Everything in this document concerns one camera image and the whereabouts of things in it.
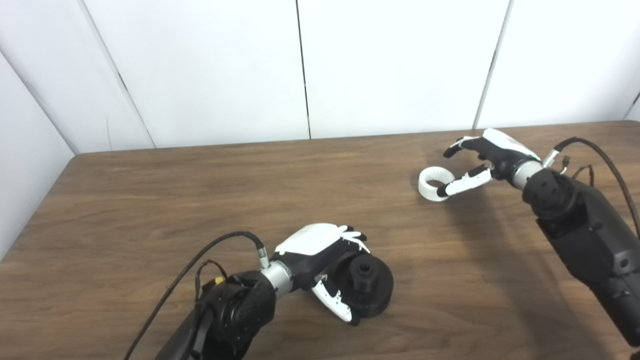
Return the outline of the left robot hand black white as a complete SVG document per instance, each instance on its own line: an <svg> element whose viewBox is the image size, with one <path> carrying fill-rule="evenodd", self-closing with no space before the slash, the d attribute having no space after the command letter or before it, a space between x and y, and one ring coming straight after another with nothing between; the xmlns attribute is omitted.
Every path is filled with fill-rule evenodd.
<svg viewBox="0 0 640 360"><path fill-rule="evenodd" d="M308 224L276 246L269 263L288 278L287 292L311 291L341 321L358 326L361 317L325 271L344 255L370 255L366 241L365 234L349 225Z"/></svg>

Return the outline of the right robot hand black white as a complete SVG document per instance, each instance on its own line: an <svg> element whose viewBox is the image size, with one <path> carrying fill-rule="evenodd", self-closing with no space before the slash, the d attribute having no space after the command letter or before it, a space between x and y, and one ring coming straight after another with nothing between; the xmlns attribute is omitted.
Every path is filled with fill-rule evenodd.
<svg viewBox="0 0 640 360"><path fill-rule="evenodd" d="M477 152L478 158L490 165L477 166L438 187L436 195L439 198L478 188L492 180L507 181L512 187L523 190L530 177L543 169L541 159L532 150L496 129L486 129L481 136L460 137L443 156L451 158L462 150Z"/></svg>

